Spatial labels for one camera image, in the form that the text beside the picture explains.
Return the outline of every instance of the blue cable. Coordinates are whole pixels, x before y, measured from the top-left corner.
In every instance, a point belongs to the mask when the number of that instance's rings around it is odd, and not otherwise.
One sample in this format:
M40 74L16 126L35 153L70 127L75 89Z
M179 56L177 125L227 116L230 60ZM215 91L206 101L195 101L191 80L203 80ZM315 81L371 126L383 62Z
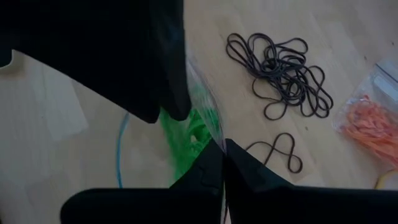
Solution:
M116 178L118 179L119 188L123 188L122 175L120 172L121 142L122 142L124 130L126 129L127 124L129 122L129 117L130 117L129 112L126 112L126 114L124 115L124 118L122 120L122 123L120 124L119 136L118 136L118 140L116 142Z

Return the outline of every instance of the black cord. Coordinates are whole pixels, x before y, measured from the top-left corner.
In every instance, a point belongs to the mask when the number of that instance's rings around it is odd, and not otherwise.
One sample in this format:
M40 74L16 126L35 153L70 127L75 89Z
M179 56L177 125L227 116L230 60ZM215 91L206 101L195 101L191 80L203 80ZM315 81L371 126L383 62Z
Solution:
M264 60L260 61L254 55L254 47L256 40L261 39L269 45L263 50ZM299 51L286 47L293 41L303 44L304 50ZM318 116L326 118L330 114L333 107L332 97L322 88L325 81L325 72L316 66L305 66L307 61L305 54L308 52L308 44L301 38L293 38L283 43L275 44L270 37L262 33L252 34L247 41L237 33L232 33L227 38L226 53L228 56L244 66L248 72L254 77L252 83L253 93L262 99L273 101L264 108L264 116L272 121L281 119L285 114L288 106L299 106L300 111L305 117ZM322 76L320 82L315 78L313 70L318 70ZM265 79L275 88L280 95L280 99L261 96L255 89L258 79ZM306 114L303 111L305 101L311 108L311 112ZM274 104L283 103L284 109L280 116L271 118L267 114L267 109Z
M288 136L288 137L290 138L290 140L292 141L292 147L290 148L289 153L282 152L282 151L280 151L279 149L277 149L277 148L275 147L276 144L277 144L277 142L278 142L278 140L279 140L279 138L280 138L281 136L283 136L283 135ZM290 133L280 133L280 134L278 134L278 135L276 136L276 138L275 138L275 140L274 140L274 142L273 142L272 144L269 144L268 142L264 142L264 141L256 141L256 142L250 144L248 147L246 147L246 148L245 148L245 151L247 152L250 148L252 148L254 145L259 144L259 143L266 144L266 145L268 145L268 146L271 147L271 150L269 151L268 156L266 157L266 159L265 159L264 162L263 162L264 166L267 165L269 159L271 158L272 153L273 153L274 151L276 151L276 152L281 153L282 155L285 155L285 156L288 156L288 157L289 157L289 158L287 159L287 169L288 169L290 172L292 172L292 173L294 173L294 174L298 174L298 173L300 173L300 172L303 170L303 161L301 160L301 158L299 158L299 156L296 156L295 154L293 154L294 147L295 147L296 143L295 143L294 137L293 137ZM295 158L295 159L298 161L298 168L295 169L295 170L292 169L292 158ZM224 211L224 219L223 219L223 223L224 223L224 224L225 224L225 222L226 222L226 216L227 216L227 214L228 214L228 201L225 201L225 211Z

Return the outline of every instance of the green object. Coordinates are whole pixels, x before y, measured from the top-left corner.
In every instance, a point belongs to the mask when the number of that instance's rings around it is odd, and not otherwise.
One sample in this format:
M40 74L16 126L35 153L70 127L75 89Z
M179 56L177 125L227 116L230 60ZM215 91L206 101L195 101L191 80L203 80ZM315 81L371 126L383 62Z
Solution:
M212 114L211 122L218 124L216 111L207 109L205 113ZM196 109L190 111L185 121L172 119L163 109L159 118L172 153L175 180L178 180L191 168L193 161L209 143L211 134Z

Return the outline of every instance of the light wood surface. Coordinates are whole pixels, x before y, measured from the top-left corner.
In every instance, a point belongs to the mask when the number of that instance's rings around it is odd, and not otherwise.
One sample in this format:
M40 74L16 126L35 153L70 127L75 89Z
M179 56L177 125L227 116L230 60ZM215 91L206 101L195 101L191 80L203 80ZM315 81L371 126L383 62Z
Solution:
M341 138L331 121L374 63L396 52L397 13L395 0L188 0L186 41L219 99L227 138L244 147L289 132L303 171L289 173L287 159L278 154L268 164L271 170L298 185L369 189L384 168ZM331 116L304 118L289 108L281 120L266 120L267 101L251 93L252 78L225 53L232 32L263 32L276 42L305 39L308 64L326 73L325 89L335 100ZM32 58L23 57L23 64L0 75L0 218L5 224L59 223L68 197L117 186L115 145L124 110ZM264 93L274 94L271 88ZM288 150L289 142L278 147ZM262 160L267 150L256 146L251 153ZM122 157L126 187L172 183L159 123L132 117Z

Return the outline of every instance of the plastic bag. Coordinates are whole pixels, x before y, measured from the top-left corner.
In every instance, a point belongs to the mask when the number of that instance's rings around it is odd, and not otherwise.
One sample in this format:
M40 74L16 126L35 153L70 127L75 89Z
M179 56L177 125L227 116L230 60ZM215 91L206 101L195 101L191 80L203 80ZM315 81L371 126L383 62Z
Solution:
M398 63L377 63L346 104L333 127L375 156L398 167Z

